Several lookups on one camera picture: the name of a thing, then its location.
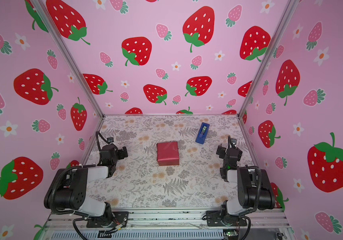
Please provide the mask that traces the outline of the maroon wrapping paper sheet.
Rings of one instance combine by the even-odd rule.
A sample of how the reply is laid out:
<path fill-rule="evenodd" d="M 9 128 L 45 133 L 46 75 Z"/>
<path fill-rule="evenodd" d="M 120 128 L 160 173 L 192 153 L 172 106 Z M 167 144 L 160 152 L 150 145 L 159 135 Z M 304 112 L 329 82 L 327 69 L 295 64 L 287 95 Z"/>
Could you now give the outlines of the maroon wrapping paper sheet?
<path fill-rule="evenodd" d="M 178 166 L 180 164 L 178 142 L 157 143 L 157 163 L 159 166 Z"/>

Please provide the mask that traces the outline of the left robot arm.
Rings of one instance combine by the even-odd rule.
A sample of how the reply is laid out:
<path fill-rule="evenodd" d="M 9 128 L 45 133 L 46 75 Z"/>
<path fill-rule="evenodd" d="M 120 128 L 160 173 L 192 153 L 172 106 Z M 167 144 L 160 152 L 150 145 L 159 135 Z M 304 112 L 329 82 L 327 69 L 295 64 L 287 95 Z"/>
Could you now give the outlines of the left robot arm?
<path fill-rule="evenodd" d="M 87 183 L 113 176 L 119 160 L 128 157 L 127 148 L 109 144 L 99 150 L 97 165 L 76 166 L 57 171 L 44 198 L 44 206 L 53 214 L 74 214 L 109 226 L 114 214 L 109 203 L 97 201 L 86 194 Z"/>

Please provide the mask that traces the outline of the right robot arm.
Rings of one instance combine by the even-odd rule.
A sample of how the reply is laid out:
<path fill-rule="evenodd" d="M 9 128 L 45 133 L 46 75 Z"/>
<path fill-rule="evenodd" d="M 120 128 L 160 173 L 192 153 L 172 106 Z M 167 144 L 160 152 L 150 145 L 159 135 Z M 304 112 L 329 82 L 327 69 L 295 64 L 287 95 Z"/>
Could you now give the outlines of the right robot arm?
<path fill-rule="evenodd" d="M 220 168 L 221 178 L 228 183 L 237 184 L 237 198 L 224 201 L 219 218 L 224 225 L 231 225 L 241 217 L 257 210 L 272 210 L 275 195 L 267 172 L 256 166 L 239 167 L 242 151 L 229 145 L 218 146 L 216 154 L 223 160 Z"/>

